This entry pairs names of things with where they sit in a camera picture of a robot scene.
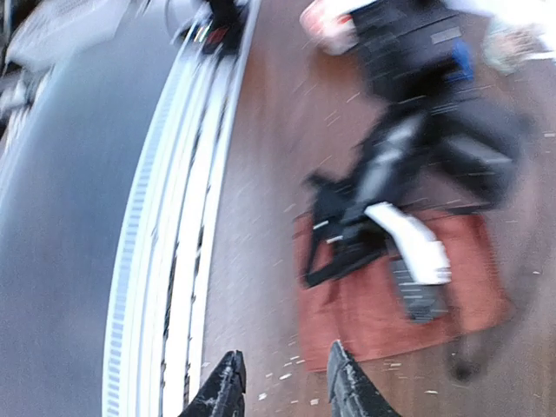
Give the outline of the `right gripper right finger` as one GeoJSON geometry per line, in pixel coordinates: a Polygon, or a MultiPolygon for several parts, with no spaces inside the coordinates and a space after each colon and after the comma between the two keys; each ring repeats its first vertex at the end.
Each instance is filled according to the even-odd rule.
{"type": "Polygon", "coordinates": [[[328,400],[334,417],[399,417],[339,340],[331,345],[328,400]]]}

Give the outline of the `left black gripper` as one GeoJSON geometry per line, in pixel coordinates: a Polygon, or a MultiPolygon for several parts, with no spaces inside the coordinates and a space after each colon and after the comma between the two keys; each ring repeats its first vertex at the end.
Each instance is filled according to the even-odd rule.
{"type": "Polygon", "coordinates": [[[339,280],[390,254],[407,318],[425,324],[446,314],[443,287],[452,271],[445,247],[394,205],[423,168],[437,163],[479,199],[461,213],[498,208],[515,181],[525,138],[525,117],[486,99],[390,106],[363,142],[354,178],[312,173],[305,180],[315,191],[305,285],[339,280]]]}

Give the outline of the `brown towel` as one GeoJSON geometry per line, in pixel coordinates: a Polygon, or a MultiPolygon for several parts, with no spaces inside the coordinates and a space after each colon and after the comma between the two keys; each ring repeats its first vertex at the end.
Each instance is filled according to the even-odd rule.
{"type": "Polygon", "coordinates": [[[511,304],[483,217],[432,210],[418,216],[446,248],[453,272],[447,288],[459,310],[460,327],[452,328],[447,315],[428,324],[410,322],[386,256],[340,280],[307,287],[303,275],[312,218],[303,215],[295,223],[294,246],[301,358],[309,372],[326,369],[335,340],[358,361],[371,361],[443,344],[457,334],[495,327],[508,317],[511,304]]]}

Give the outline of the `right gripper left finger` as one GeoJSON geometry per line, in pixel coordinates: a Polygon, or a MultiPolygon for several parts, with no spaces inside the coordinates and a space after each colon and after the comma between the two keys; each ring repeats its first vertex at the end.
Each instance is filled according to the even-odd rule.
{"type": "Polygon", "coordinates": [[[179,417],[243,417],[246,386],[242,351],[228,351],[179,417]]]}

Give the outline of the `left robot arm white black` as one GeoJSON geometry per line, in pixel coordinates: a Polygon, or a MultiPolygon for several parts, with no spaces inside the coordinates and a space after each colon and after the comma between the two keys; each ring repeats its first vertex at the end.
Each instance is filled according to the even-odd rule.
{"type": "Polygon", "coordinates": [[[431,229],[403,210],[420,171],[437,164],[493,209],[516,179],[530,122],[472,91],[473,62],[460,15],[439,1],[375,1],[351,14],[357,50],[385,114],[361,142],[347,176],[314,172],[312,248],[325,242],[329,264],[308,261],[308,287],[337,280],[382,255],[407,318],[428,323],[447,312],[451,265],[431,229]]]}

